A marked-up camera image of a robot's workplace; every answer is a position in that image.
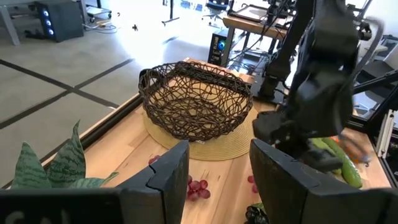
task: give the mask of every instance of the green leaf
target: green leaf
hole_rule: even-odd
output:
[[[264,205],[262,203],[255,203],[252,204],[251,206],[261,209],[264,213],[266,212],[266,210],[264,209]]]
[[[103,184],[108,183],[110,180],[112,180],[112,179],[113,179],[114,177],[116,177],[117,175],[119,175],[119,172],[113,172],[111,175],[109,175],[109,177],[105,178]]]
[[[69,187],[86,177],[86,161],[78,134],[80,121],[73,127],[72,138],[57,152],[47,171],[52,187]]]
[[[69,188],[97,188],[104,184],[105,179],[100,178],[82,178],[72,183]]]
[[[42,189],[51,188],[39,158],[33,149],[26,143],[22,143],[21,154],[19,155],[15,176],[11,185],[12,189]]]

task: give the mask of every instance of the blue light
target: blue light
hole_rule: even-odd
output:
[[[217,47],[218,47],[218,50],[224,50],[224,48],[225,48],[225,42],[224,42],[223,40],[220,41],[220,42],[218,42]]]

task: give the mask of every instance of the office chair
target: office chair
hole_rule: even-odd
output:
[[[359,84],[368,82],[375,78],[384,77],[387,73],[390,75],[398,77],[398,45],[396,45],[391,52],[387,55],[384,60],[369,62],[364,66],[364,68],[359,72],[356,81]],[[377,109],[381,102],[387,98],[392,89],[398,84],[398,82],[386,83],[381,86],[370,88],[365,91],[365,95],[371,100],[376,102],[373,108],[366,108],[363,105],[355,105],[355,109],[363,114],[362,117],[369,118],[372,113]]]
[[[209,0],[206,3],[206,7],[210,10],[209,15],[202,16],[202,20],[204,17],[210,17],[210,19],[223,19],[220,14],[227,11],[228,9],[229,0]]]

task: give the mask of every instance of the cucumber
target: cucumber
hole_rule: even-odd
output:
[[[322,141],[321,138],[313,138],[311,139],[311,142],[319,149],[326,149],[329,151],[332,155],[336,155],[336,153],[326,144]],[[332,173],[341,175],[341,169],[337,170],[332,170]]]
[[[361,188],[361,176],[359,175],[354,163],[345,154],[344,150],[340,148],[340,146],[330,138],[323,138],[322,141],[326,143],[332,150],[334,150],[336,156],[338,156],[343,161],[343,167],[341,168],[341,172],[347,184],[350,184],[351,186],[356,188]]]

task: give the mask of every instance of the green vegetable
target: green vegetable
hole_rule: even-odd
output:
[[[311,141],[317,148],[326,149],[332,155],[336,155],[336,153],[326,143],[324,143],[321,138],[313,138]],[[341,169],[333,170],[332,173],[341,175]]]
[[[107,183],[117,172],[106,179],[85,178],[86,161],[78,134],[79,122],[73,127],[72,137],[57,152],[44,171],[33,149],[24,142],[19,155],[12,189],[93,188]]]
[[[334,152],[336,156],[338,156],[343,161],[343,167],[341,168],[342,176],[347,182],[353,187],[361,188],[362,187],[362,179],[356,170],[355,165],[349,159],[349,157],[345,154],[344,150],[340,148],[340,146],[330,138],[323,138],[324,143],[326,143]]]

